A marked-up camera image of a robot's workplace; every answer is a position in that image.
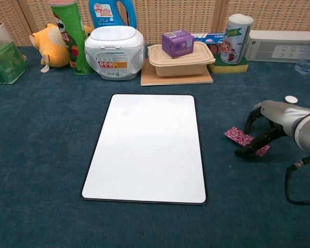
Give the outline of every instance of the black border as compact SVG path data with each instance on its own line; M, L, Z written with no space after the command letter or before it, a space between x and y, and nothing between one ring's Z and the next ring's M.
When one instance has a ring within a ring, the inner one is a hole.
M197 127L197 134L198 134L198 142L199 142L199 147L200 147L200 155L201 155L201 163L202 163L202 174L203 174L203 181L204 181L204 185L205 185L205 195L206 195L206 199L204 202L202 203L179 203L179 202L167 202L167 201L146 201L146 200L117 200L117 199L98 199L98 198L85 198L83 196L83 188L85 186L85 182L86 182L86 178L87 178L87 175L88 175L88 172L89 172L89 169L91 167L91 163L92 163L92 160L93 160L93 157L94 157L94 153L95 153L95 150L97 148L97 144L98 144L98 141L99 141L99 138L100 138L100 134L102 132L102 128L103 128L103 124L104 124L104 121L105 121L105 118L107 116L107 113L108 113L108 110L109 110L109 106L111 104L111 101L112 101L112 98L113 96L115 95L159 95L159 96L163 96L163 95L168 95L168 96L191 96L193 97L193 100L194 100L194 108L195 108L195 118L196 118L196 127ZM188 95L188 94L141 94L141 93L138 93L138 94L125 94L125 93L115 93L113 94L111 97L110 97L110 101L109 101L109 104L108 104L108 107L107 107L107 110L106 110L106 113L105 113L105 116L102 120L102 126L101 126L101 129L100 129L100 132L99 132L99 135L98 135L98 138L97 138L97 141L96 141L96 144L95 144L95 147L94 147L94 150L93 150L93 155L92 155L92 158L91 158L91 161L89 163L89 166L88 166L88 170L87 170L87 173L84 177L84 182L83 182L83 186L81 188L81 191L80 191L80 195L81 195L81 198L83 200L89 200L89 201L95 201L95 202L114 202L114 203L152 203L152 204L170 204L170 205L195 205L195 206L202 206L206 203L207 201L207 187L206 187L206 178L205 178L205 172L204 172L204 162L203 162L203 153L202 153L202 149L201 149L201 142L200 142L200 131L199 131L199 128L198 128L198 121L197 121L197 112L196 112L196 101L195 101L195 97L193 95Z

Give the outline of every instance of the paper towel roll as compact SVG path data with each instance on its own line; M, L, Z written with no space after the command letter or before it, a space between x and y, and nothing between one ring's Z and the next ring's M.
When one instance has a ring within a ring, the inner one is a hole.
M9 41L12 42L10 35L7 32L5 25L0 22L0 41Z

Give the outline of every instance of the whiteboard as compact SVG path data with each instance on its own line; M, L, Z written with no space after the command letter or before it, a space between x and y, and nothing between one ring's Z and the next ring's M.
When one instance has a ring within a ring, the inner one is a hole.
M203 204L206 192L194 98L113 95L82 197Z

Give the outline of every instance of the pink fabric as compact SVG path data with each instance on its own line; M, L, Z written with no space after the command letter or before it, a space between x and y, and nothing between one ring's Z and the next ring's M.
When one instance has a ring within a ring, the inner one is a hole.
M242 130L238 129L237 127L232 127L231 129L227 130L224 133L227 137L229 137L231 140L237 142L238 144L245 146L249 144L254 137L245 134ZM265 153L269 150L270 146L266 145L262 148L260 148L258 151L255 153L261 157L265 155Z

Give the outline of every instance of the small purple box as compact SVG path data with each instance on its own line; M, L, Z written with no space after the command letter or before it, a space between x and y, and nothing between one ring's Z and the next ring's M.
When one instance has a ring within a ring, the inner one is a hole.
M162 50L172 58L193 53L194 36L185 30L162 34Z

